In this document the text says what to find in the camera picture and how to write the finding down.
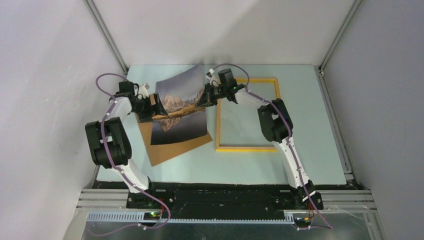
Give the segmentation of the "yellow wooden picture frame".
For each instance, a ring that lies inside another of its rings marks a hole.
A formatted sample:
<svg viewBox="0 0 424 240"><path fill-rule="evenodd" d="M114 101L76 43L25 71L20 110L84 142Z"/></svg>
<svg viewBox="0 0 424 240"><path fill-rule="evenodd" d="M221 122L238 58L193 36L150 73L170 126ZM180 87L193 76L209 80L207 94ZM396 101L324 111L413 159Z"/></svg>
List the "yellow wooden picture frame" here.
<svg viewBox="0 0 424 240"><path fill-rule="evenodd" d="M280 98L276 77L253 77L249 89L261 98ZM236 104L219 99L215 117L215 150L217 152L276 152L272 143L263 136L256 99Z"/></svg>

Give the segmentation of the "landscape photo print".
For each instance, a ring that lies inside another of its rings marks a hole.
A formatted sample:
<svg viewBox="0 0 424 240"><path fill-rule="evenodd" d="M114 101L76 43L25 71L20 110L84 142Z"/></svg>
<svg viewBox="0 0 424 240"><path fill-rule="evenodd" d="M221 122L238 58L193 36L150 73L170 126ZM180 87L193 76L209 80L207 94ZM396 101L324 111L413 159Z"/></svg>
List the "landscape photo print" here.
<svg viewBox="0 0 424 240"><path fill-rule="evenodd" d="M153 118L151 145L181 143L208 134L206 110L196 106L204 86L201 65L156 83L155 90L167 116Z"/></svg>

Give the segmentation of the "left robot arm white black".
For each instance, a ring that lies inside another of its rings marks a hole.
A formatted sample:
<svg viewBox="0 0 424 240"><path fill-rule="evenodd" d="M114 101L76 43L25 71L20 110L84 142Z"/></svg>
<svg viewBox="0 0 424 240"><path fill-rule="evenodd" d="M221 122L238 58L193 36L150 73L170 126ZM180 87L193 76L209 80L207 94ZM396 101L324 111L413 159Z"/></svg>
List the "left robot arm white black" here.
<svg viewBox="0 0 424 240"><path fill-rule="evenodd" d="M149 177L141 172L132 159L132 146L123 121L132 113L142 123L168 115L159 94L149 93L149 88L146 83L120 82L119 91L109 96L109 107L102 119L85 125L94 164L111 169L120 176L131 193L140 193L138 201L145 208L156 206L158 194L149 189Z"/></svg>

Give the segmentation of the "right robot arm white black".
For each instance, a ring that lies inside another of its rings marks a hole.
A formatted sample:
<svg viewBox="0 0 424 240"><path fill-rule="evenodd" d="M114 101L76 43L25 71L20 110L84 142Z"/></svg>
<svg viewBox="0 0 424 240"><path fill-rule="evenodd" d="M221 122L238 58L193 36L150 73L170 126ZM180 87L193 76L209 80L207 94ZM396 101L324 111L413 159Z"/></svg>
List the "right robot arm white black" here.
<svg viewBox="0 0 424 240"><path fill-rule="evenodd" d="M227 99L235 104L255 107L264 138L272 143L282 156L288 184L293 191L290 196L291 204L297 209L304 209L313 201L316 188L297 153L293 122L284 101L280 98L267 100L253 93L248 84L237 83L229 68L219 71L217 75L214 75L214 72L211 68L205 74L208 83L205 84L196 106L212 107L216 106L220 99Z"/></svg>

